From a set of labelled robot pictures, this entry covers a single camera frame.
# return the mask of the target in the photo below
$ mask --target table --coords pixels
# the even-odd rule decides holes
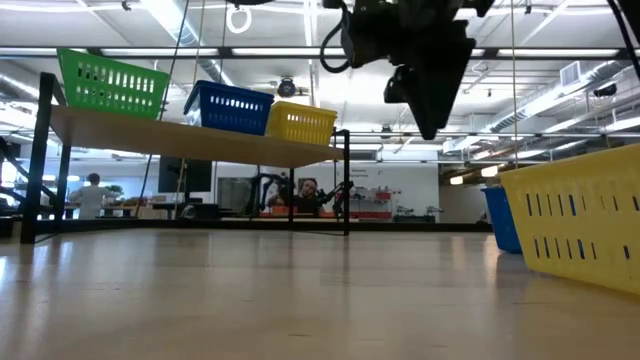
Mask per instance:
[[[53,99],[60,105],[52,105]],[[51,73],[40,73],[38,115],[29,162],[29,183],[20,242],[34,244],[38,235],[38,214],[42,176],[49,127],[62,141],[58,188],[56,194],[66,194],[71,147],[113,149],[144,154],[158,154],[185,159],[225,161],[294,169],[328,160],[344,160],[344,182],[349,181],[350,132],[341,130],[334,136],[344,137],[344,147],[321,146],[266,136],[240,134],[210,128],[158,122],[132,115],[105,113],[71,108],[58,79]],[[293,187],[289,198],[293,198]],[[65,212],[64,197],[53,199],[55,229],[61,229]],[[289,210],[293,223],[293,207]],[[349,234],[349,202],[344,204],[344,235]]]

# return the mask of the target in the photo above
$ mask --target blue basket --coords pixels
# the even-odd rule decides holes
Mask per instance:
[[[504,188],[486,188],[482,189],[482,192],[487,197],[498,248],[506,252],[522,254],[516,225],[513,222],[513,216],[511,216],[511,208]]]
[[[264,136],[273,95],[200,80],[184,114],[190,125]]]

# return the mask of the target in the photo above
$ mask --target wooden tabletop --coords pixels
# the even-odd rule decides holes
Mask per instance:
[[[65,106],[53,106],[51,127],[65,145],[194,160],[297,168],[343,158],[329,146]]]

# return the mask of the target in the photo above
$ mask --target floor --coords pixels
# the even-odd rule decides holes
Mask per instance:
[[[0,359],[628,359],[640,298],[484,234],[134,230],[0,245]]]

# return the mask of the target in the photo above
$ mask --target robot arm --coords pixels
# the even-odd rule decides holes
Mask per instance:
[[[333,212],[337,217],[342,215],[342,203],[345,198],[349,198],[349,191],[353,187],[353,181],[349,181],[349,183],[345,186],[344,182],[341,182],[336,186],[335,189],[329,191],[329,193],[325,194],[323,190],[318,191],[316,198],[318,200],[318,207],[328,203],[331,201],[338,193],[342,192],[342,196],[333,203]]]

